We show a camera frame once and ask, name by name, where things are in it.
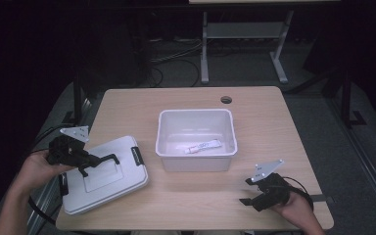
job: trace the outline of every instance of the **hole in table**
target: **hole in table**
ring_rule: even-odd
[[[223,104],[230,104],[232,101],[233,101],[233,99],[231,99],[231,97],[229,97],[229,96],[223,96],[223,97],[221,97],[221,102]]]

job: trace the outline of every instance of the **small object in bin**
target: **small object in bin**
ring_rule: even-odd
[[[203,150],[218,148],[218,147],[221,147],[221,146],[222,146],[221,142],[217,139],[214,139],[212,141],[201,143],[199,145],[190,147],[190,148],[186,149],[184,152],[185,152],[185,154],[195,154],[195,153],[198,153],[198,152],[203,151]]]

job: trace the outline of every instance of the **metal stand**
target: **metal stand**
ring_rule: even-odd
[[[341,120],[344,122],[345,126],[349,129],[353,125],[366,125],[366,121],[362,117],[359,111],[352,111],[355,119],[350,118],[350,107],[351,105],[351,80],[349,75],[346,73],[343,81],[343,93],[341,101]]]
[[[74,111],[66,113],[63,119],[63,123],[71,123],[78,125],[82,118],[82,100],[81,100],[81,87],[78,75],[75,76],[72,83],[73,99],[74,99]]]
[[[278,38],[279,43],[274,52],[270,52],[270,58],[276,69],[281,83],[288,83],[288,78],[279,61],[289,25],[294,11],[289,11],[284,22],[272,23],[208,23],[207,12],[203,18],[203,52],[201,55],[201,82],[207,84],[209,78],[209,66],[207,61],[208,38]]]

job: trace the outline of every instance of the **wrist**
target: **wrist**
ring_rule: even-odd
[[[32,189],[22,186],[17,180],[11,185],[8,190],[7,197],[15,199],[19,202],[27,202]]]
[[[304,229],[304,234],[305,235],[325,235],[325,232],[323,231],[320,224],[317,224],[316,226],[307,227],[306,229]]]

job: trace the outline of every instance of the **white tag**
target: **white tag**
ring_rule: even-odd
[[[63,134],[79,140],[81,142],[87,142],[88,139],[88,125],[79,126],[79,127],[71,127],[71,128],[63,128],[60,130]]]
[[[253,182],[258,182],[264,178],[266,178],[269,174],[271,174],[276,168],[281,166],[283,163],[283,160],[278,160],[274,162],[269,162],[265,164],[256,164],[256,171],[255,176],[253,176],[251,179]]]

